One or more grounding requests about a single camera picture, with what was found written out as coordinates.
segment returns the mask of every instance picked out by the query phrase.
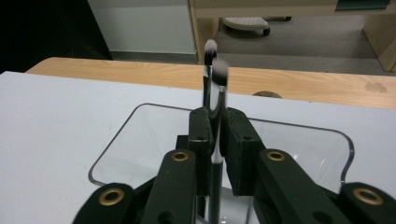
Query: gray floor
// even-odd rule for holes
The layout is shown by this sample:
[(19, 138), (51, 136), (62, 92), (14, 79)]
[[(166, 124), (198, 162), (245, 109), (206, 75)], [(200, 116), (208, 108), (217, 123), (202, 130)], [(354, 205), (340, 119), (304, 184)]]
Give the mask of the gray floor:
[[(266, 18), (271, 34), (221, 24), (218, 57), (230, 66), (395, 76), (384, 72), (363, 30), (365, 16)], [(194, 55), (112, 52), (116, 60), (197, 63)]]

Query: office chair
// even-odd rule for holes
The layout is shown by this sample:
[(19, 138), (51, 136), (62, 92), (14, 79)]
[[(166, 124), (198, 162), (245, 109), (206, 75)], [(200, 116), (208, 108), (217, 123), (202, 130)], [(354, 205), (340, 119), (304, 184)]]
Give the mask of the office chair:
[[(285, 21), (290, 21), (291, 17), (286, 17)], [(255, 31), (262, 30), (262, 35), (268, 36), (271, 32), (268, 22), (261, 17), (233, 17), (223, 18), (224, 25), (235, 30)]]

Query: brush bristle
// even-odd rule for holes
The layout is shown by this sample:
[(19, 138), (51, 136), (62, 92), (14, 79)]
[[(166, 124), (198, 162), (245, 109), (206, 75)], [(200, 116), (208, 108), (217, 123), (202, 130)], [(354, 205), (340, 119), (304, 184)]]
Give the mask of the brush bristle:
[(212, 65), (213, 59), (217, 57), (218, 44), (212, 39), (206, 41), (205, 44), (205, 61), (206, 65)]
[(222, 59), (213, 60), (212, 80), (220, 86), (227, 86), (228, 64)]

